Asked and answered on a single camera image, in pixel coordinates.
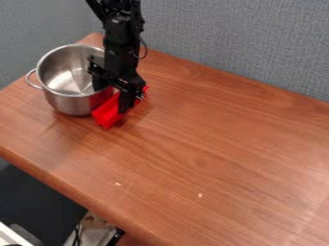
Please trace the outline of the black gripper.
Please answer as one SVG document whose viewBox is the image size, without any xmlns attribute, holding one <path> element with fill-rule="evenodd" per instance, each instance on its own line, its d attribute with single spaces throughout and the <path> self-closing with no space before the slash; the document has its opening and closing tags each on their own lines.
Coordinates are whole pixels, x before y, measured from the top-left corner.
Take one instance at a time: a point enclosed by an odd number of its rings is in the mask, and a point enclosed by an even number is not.
<svg viewBox="0 0 329 246">
<path fill-rule="evenodd" d="M 105 59 L 100 56 L 90 55 L 88 57 L 89 66 L 88 73 L 93 77 L 93 88 L 96 91 L 104 90 L 106 87 L 113 86 L 121 93 L 118 96 L 118 112 L 126 113 L 136 104 L 136 98 L 145 99 L 144 89 L 146 88 L 146 81 L 140 75 L 117 77 L 106 69 Z"/>
</svg>

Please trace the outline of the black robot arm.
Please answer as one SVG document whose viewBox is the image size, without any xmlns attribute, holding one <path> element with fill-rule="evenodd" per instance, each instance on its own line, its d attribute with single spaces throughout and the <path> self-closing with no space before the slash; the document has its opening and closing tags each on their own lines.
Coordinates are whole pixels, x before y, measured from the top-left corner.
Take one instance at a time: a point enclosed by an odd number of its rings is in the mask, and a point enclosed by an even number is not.
<svg viewBox="0 0 329 246">
<path fill-rule="evenodd" d="M 141 0 L 85 0 L 100 18 L 104 29 L 105 57 L 90 56 L 88 71 L 93 87 L 120 90 L 118 112 L 126 113 L 145 96 L 148 82 L 138 74 L 145 19 Z"/>
</svg>

